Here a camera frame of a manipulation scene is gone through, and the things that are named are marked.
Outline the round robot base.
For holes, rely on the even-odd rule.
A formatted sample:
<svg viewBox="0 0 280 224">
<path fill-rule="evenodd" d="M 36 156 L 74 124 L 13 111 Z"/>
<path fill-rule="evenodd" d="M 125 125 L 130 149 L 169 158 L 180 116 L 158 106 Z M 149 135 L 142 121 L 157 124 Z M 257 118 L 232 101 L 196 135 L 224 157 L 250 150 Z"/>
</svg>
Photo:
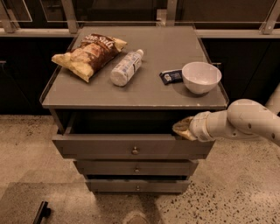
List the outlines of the round robot base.
<svg viewBox="0 0 280 224">
<path fill-rule="evenodd" d="M 131 211 L 125 216 L 122 224 L 149 224 L 149 222 L 143 213 Z"/>
</svg>

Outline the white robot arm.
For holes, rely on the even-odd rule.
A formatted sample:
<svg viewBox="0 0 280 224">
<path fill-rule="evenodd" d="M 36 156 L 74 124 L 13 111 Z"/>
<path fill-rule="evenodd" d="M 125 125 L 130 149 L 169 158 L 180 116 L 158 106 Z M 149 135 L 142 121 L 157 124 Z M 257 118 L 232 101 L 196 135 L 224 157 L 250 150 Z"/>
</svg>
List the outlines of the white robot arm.
<svg viewBox="0 0 280 224">
<path fill-rule="evenodd" d="M 176 122 L 172 130 L 191 141 L 212 142 L 219 137 L 256 140 L 262 137 L 280 145 L 280 117 L 249 99 L 233 101 L 226 110 L 188 116 Z"/>
</svg>

